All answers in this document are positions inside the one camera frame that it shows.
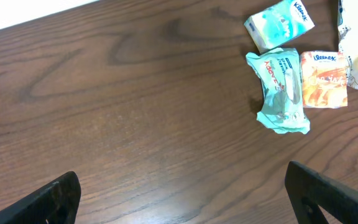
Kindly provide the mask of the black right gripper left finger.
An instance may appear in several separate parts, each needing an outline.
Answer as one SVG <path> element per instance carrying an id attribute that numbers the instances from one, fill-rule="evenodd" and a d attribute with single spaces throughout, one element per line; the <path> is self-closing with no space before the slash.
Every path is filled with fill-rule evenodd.
<path id="1" fill-rule="evenodd" d="M 81 186 L 69 171 L 0 211 L 0 224 L 74 224 Z"/>

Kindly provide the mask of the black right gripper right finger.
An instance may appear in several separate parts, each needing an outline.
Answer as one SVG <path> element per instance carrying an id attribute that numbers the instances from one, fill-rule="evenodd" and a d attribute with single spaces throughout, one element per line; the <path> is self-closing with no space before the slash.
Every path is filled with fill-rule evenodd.
<path id="1" fill-rule="evenodd" d="M 358 191 L 297 161 L 288 163 L 285 188 L 298 223 L 327 223 L 322 210 L 341 223 L 358 223 Z"/>

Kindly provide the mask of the teal wrapper packet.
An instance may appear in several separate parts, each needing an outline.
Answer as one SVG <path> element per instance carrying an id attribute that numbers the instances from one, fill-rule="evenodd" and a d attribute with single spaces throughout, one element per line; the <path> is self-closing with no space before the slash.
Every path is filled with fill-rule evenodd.
<path id="1" fill-rule="evenodd" d="M 264 103 L 257 113 L 257 121 L 277 134 L 307 134 L 310 121 L 303 110 L 297 50 L 276 48 L 262 55 L 249 52 L 246 61 L 262 85 Z"/>

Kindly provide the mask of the orange snack packet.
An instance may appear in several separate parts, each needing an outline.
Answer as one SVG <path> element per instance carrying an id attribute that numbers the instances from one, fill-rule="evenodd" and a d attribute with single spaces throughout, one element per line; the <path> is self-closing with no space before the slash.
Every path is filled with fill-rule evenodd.
<path id="1" fill-rule="evenodd" d="M 347 106 L 348 64 L 340 52 L 308 51 L 300 55 L 303 106 Z"/>

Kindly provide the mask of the green tissue pack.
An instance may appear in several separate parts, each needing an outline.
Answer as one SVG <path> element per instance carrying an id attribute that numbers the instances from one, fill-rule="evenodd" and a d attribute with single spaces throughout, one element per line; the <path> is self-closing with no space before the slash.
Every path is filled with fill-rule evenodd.
<path id="1" fill-rule="evenodd" d="M 264 54 L 308 32 L 314 23 L 301 0 L 282 0 L 251 15 L 244 26 Z"/>

